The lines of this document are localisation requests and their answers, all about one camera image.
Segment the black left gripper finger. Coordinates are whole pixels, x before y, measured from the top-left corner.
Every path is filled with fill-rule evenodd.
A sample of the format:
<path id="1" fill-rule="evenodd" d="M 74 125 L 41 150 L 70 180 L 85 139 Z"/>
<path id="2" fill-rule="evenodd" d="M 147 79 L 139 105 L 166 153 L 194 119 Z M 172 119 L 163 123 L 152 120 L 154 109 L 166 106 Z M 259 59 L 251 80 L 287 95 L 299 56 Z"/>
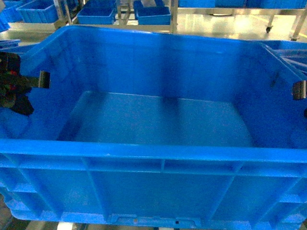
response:
<path id="1" fill-rule="evenodd" d="M 39 77 L 25 77 L 27 79 L 27 85 L 35 88 L 50 88 L 50 73 L 46 71 L 40 71 Z"/>

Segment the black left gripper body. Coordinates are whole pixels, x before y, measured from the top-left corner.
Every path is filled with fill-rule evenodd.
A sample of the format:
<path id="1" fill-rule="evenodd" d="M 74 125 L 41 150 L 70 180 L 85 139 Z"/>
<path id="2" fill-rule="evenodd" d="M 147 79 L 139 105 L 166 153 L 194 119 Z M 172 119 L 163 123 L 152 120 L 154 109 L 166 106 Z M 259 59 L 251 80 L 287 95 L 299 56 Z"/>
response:
<path id="1" fill-rule="evenodd" d="M 0 106 L 15 113 L 30 116 L 34 112 L 27 94 L 32 90 L 28 78 L 20 74 L 18 54 L 0 53 Z"/>

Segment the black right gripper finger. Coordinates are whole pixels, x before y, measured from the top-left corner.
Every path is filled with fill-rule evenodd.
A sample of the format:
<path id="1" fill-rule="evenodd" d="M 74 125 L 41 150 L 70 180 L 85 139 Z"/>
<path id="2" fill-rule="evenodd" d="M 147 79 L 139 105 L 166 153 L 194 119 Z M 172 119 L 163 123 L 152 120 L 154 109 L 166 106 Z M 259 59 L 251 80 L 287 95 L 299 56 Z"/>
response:
<path id="1" fill-rule="evenodd" d="M 307 98 L 307 81 L 295 82 L 292 86 L 293 100 L 303 100 Z"/>

